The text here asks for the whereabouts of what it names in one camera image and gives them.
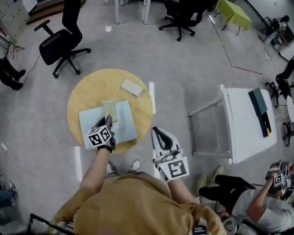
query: round wooden table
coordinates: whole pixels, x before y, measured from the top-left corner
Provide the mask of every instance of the round wooden table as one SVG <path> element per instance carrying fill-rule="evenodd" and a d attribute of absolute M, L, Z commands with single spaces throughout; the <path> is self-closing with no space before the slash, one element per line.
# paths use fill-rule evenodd
<path fill-rule="evenodd" d="M 121 88 L 121 83 L 129 79 L 144 88 L 138 97 L 135 97 Z M 139 143 L 150 128 L 152 120 L 152 102 L 146 85 L 135 75 L 119 69 L 98 70 L 83 78 L 71 93 L 67 117 L 69 128 L 75 139 L 84 145 L 79 124 L 79 112 L 102 106 L 102 101 L 114 100 L 120 102 L 128 100 L 137 139 L 119 143 L 113 153 L 129 150 Z"/>

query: white tape line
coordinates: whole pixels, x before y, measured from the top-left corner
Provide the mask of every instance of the white tape line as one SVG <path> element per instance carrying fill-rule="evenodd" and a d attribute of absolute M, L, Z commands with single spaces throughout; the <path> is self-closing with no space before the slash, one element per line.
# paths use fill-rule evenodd
<path fill-rule="evenodd" d="M 152 158 L 153 159 L 156 158 L 155 150 L 152 150 Z M 156 166 L 154 164 L 153 164 L 153 176 L 157 179 L 160 179 L 160 172 L 158 171 L 158 169 L 156 168 Z"/>
<path fill-rule="evenodd" d="M 153 108 L 153 113 L 156 113 L 156 102 L 155 102 L 155 84 L 154 82 L 149 82 L 149 94 L 151 96 L 151 101 L 152 101 L 152 108 Z"/>
<path fill-rule="evenodd" d="M 82 182 L 82 163 L 80 161 L 80 148 L 75 146 L 75 168 L 77 181 Z"/>

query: cable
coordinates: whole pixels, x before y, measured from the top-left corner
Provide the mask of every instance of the cable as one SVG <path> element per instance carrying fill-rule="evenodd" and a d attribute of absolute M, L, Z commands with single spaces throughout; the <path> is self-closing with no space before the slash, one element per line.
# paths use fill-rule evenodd
<path fill-rule="evenodd" d="M 25 82 L 26 82 L 26 79 L 27 79 L 27 76 L 28 76 L 28 74 L 35 68 L 35 66 L 36 66 L 36 64 L 37 64 L 37 62 L 38 62 L 38 59 L 41 57 L 41 54 L 39 55 L 39 57 L 37 58 L 37 60 L 36 60 L 36 62 L 35 62 L 35 64 L 34 64 L 34 66 L 33 66 L 33 68 L 31 68 L 30 70 L 29 70 L 29 72 L 26 74 L 26 77 L 25 77 L 25 81 L 24 81 L 24 83 L 23 83 L 23 86 L 24 86 L 24 84 L 25 84 Z"/>

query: seated person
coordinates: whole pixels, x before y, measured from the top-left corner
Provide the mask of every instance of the seated person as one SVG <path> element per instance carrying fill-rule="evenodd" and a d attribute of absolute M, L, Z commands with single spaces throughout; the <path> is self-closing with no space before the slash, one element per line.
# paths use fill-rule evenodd
<path fill-rule="evenodd" d="M 218 201 L 230 215 L 247 218 L 268 233 L 280 233 L 294 227 L 294 208 L 279 200 L 279 196 L 268 196 L 273 177 L 261 190 L 239 177 L 217 175 L 215 181 L 219 186 L 203 187 L 198 193 Z"/>
<path fill-rule="evenodd" d="M 168 191 L 162 181 L 139 172 L 139 160 L 120 176 L 109 156 L 106 148 L 98 150 L 79 190 L 57 212 L 53 224 L 73 222 L 78 235 L 226 234 L 217 214 L 198 204 L 182 180 L 170 181 Z M 103 186 L 106 174 L 109 179 Z M 200 224 L 205 233 L 196 233 Z"/>

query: white shirt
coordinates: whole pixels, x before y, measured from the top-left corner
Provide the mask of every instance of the white shirt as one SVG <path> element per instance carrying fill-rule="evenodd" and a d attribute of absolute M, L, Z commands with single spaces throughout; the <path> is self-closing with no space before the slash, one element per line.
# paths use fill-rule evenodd
<path fill-rule="evenodd" d="M 255 199 L 260 190 L 248 189 L 238 198 L 233 207 L 232 215 L 240 218 L 251 219 L 247 216 L 247 209 Z M 268 233 L 284 232 L 294 227 L 294 208 L 288 203 L 272 197 L 264 199 L 265 212 L 260 217 L 257 224 L 253 223 L 260 229 Z"/>

